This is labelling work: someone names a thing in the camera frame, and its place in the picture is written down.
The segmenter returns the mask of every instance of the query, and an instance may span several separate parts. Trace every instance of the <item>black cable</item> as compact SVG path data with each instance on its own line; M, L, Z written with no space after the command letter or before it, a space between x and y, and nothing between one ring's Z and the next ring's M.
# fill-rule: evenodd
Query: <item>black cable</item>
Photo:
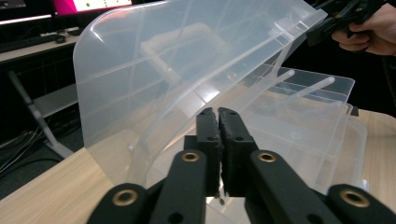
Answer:
M18 136L15 140L10 141L9 143L7 143L7 144L6 144L5 146L3 146L3 147L0 147L0 151L1 151L1 150L5 150L5 149L10 149L10 148L13 148L13 147L17 146L18 144L20 144L21 142L23 142L23 141L27 138L28 135L29 135L29 132L24 133L24 134Z
M58 120L51 126L52 132L56 137L67 136L81 127L79 118L69 118L68 121Z
M60 160L56 160L56 159L52 159L52 158L44 158L44 159L38 159L38 160L34 160L34 161L28 161L28 162L26 162L26 163L20 164L20 165L14 167L13 169L10 169L10 170L8 170L8 171L6 171L6 172L0 174L0 179L6 177L7 175L10 175L11 173L13 173L13 172L15 172L15 171L17 171L17 170L19 170L19 169L21 169L21 168L23 168L23 167L29 165L29 164L36 163L36 162L39 162L39 161L55 161L55 162L61 162Z
M5 172L9 167L11 167L13 164L15 164L22 156L25 154L30 148L33 146L35 147L40 147L44 144L44 142L38 142L38 139L42 133L40 133L29 146L21 147L14 155L12 155L3 165L0 167L0 174Z

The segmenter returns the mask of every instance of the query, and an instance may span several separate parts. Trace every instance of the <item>human hand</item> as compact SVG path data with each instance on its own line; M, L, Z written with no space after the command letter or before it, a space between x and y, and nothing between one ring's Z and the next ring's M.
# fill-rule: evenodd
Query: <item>human hand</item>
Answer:
M332 39L339 42L341 49L396 56L396 7L385 4L363 24L350 23L349 30L365 33L347 38L346 31L335 31Z

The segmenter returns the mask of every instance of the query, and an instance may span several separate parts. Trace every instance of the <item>desk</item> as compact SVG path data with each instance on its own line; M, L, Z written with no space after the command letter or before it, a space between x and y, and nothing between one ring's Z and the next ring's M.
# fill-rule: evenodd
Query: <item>desk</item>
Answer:
M360 110L360 120L368 130L363 178L396 212L396 119ZM83 148L0 201L0 223L85 223L112 187Z
M14 63L21 59L25 59L33 55L41 54L43 52L48 52L48 51L68 47L70 45L76 44L77 41L78 41L78 36L70 36L66 39L66 42L62 44L56 44L54 41L52 41L49 43L36 45L25 49L16 49L9 52L0 53L0 65L3 66L6 63Z
M67 38L66 42L62 44L56 44L52 41L0 54L0 65L2 66L2 70L7 72L12 84L20 94L22 100L32 113L43 133L47 136L49 140L47 145L63 158L73 154L73 151L56 140L46 121L44 121L44 118L78 102L76 84L72 84L68 87L32 100L18 79L18 70L20 69L21 64L29 62L33 57L44 55L45 53L50 53L51 51L59 50L61 48L72 47L77 40L77 36L70 36Z

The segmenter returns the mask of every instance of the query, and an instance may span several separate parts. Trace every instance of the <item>screw hole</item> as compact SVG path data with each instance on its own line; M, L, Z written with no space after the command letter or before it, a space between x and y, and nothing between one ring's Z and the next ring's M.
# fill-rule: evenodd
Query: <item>screw hole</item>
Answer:
M183 221L183 216L180 213L173 213L168 218L168 222L171 224L181 223L182 221Z
M132 189L123 189L113 196L113 203L117 206L126 206L134 203L137 199L136 191Z
M189 152L183 154L182 159L183 161L198 161L199 156L196 153Z
M276 157L273 154L266 153L266 152L260 153L259 154L259 159L261 161L266 161L266 162L276 161Z
M309 214L306 219L308 219L309 223L312 224L322 224L323 220L320 216L315 215L315 214Z
M355 192L350 189L344 189L340 192L341 198L351 205L357 207L368 207L370 205L369 200L362 194Z

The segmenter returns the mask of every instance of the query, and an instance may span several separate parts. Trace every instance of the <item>black device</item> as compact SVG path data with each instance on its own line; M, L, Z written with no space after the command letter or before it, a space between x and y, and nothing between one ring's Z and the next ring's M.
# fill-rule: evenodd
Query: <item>black device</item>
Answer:
M395 214L363 189L341 184L322 195L309 188L280 155L258 149L231 109L219 108L219 125L212 108L204 109L196 135L184 140L165 179L149 189L114 187L88 223L205 223L205 197L219 196L220 176L230 197L245 198L254 224L396 223Z
M57 44L62 44L66 42L66 36L65 35L56 35L55 36L55 43Z
M347 29L352 22L362 24L389 0L316 0L315 9L327 12L328 17L306 32L308 46L315 46L329 38L336 30Z

